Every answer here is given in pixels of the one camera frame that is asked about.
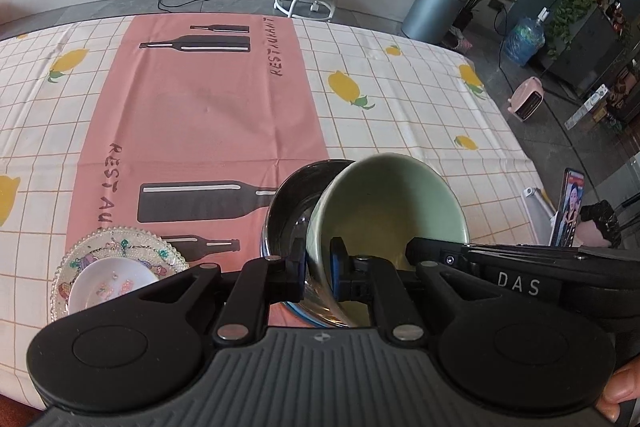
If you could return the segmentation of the person's right hand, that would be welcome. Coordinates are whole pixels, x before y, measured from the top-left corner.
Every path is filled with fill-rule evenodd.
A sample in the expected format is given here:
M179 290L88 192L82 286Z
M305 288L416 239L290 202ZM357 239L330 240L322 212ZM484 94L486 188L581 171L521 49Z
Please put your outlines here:
M612 375L597 402L596 409L614 423L620 416L620 405L639 398L639 383L640 363L639 359L635 359L617 369Z

